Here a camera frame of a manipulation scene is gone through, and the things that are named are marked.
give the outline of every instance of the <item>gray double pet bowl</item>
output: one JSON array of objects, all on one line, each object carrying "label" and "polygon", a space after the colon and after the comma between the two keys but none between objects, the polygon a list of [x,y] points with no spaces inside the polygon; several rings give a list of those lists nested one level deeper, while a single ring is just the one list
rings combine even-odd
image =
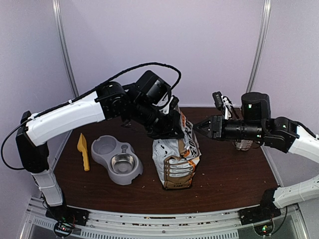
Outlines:
[{"label": "gray double pet bowl", "polygon": [[143,165],[129,143],[122,143],[110,135],[99,137],[91,146],[92,158],[103,165],[111,180],[120,185],[129,185],[139,174]]}]

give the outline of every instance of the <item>metal frame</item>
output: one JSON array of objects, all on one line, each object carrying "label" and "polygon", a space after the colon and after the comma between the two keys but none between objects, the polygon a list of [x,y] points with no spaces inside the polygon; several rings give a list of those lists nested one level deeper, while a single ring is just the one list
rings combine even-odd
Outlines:
[{"label": "metal frame", "polygon": [[255,53],[255,59],[254,59],[253,67],[251,69],[250,78],[249,78],[246,92],[252,91],[255,80],[256,80],[256,75],[257,75],[258,67],[261,60],[261,54],[264,49],[264,44],[265,44],[265,40],[267,36],[269,20],[270,20],[270,11],[271,11],[271,0],[265,0],[263,16],[262,16],[261,24],[260,24],[259,39],[257,43],[256,53]]},{"label": "metal frame", "polygon": [[[55,220],[45,216],[43,200],[31,198],[19,239],[30,237],[33,225],[53,229]],[[238,230],[252,227],[242,226],[238,210],[192,214],[126,214],[89,210],[85,227],[76,226],[74,237],[84,239],[238,239]],[[277,219],[283,218],[285,210]],[[298,205],[288,207],[288,215],[293,219],[298,238],[309,239],[305,223]]]},{"label": "metal frame", "polygon": [[60,0],[52,0],[53,4],[53,12],[54,12],[54,18],[56,21],[56,26],[58,28],[58,33],[60,37],[60,43],[61,43],[61,48],[62,48],[62,54],[63,54],[63,60],[64,60],[64,65],[65,69],[69,78],[70,86],[73,92],[74,97],[79,96],[79,92],[74,80],[74,75],[72,71],[72,66],[71,66],[71,61],[70,61],[70,56],[68,52],[68,48],[66,46],[66,40],[65,40],[65,35],[64,35],[64,29],[63,29],[63,21],[62,21],[62,16],[61,16],[61,11],[60,11]]}]

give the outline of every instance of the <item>stainless steel bowl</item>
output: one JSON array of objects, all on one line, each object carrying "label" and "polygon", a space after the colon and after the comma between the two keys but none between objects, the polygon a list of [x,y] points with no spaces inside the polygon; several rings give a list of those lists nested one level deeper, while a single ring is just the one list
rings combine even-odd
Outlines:
[{"label": "stainless steel bowl", "polygon": [[119,153],[111,159],[111,169],[118,174],[131,173],[135,166],[135,159],[128,153]]}]

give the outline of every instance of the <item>white wall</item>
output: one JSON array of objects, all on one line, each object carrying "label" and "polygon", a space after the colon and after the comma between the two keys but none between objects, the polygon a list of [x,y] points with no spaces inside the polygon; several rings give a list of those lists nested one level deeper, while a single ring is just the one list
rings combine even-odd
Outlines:
[{"label": "white wall", "polygon": [[[55,26],[52,1],[0,1],[0,141],[24,111],[39,112],[72,98]],[[64,135],[49,141],[50,161]],[[11,166],[21,167],[14,137],[5,145]],[[0,237],[16,238],[31,195],[28,172],[0,162]]]},{"label": "white wall", "polygon": [[[319,2],[272,1],[272,12],[254,91],[270,96],[272,116],[303,122],[319,133]],[[268,149],[284,186],[319,174],[319,164]],[[319,200],[300,204],[318,238]]]},{"label": "white wall", "polygon": [[[257,47],[264,1],[61,1],[71,64],[83,93],[131,66],[174,65],[183,106],[212,106],[221,91],[240,105]],[[128,73],[135,82],[147,68]],[[152,67],[171,85],[177,75]]]}]

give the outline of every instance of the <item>white backdrop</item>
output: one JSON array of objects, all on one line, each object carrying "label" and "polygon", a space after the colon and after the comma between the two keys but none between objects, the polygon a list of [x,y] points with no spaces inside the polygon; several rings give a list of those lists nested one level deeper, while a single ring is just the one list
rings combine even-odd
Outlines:
[{"label": "white backdrop", "polygon": [[[131,66],[158,61],[182,80],[182,106],[212,106],[221,91],[240,105],[257,47],[264,1],[61,1],[65,36],[80,94]],[[119,82],[135,82],[147,68]],[[171,85],[177,74],[152,67]]]}]

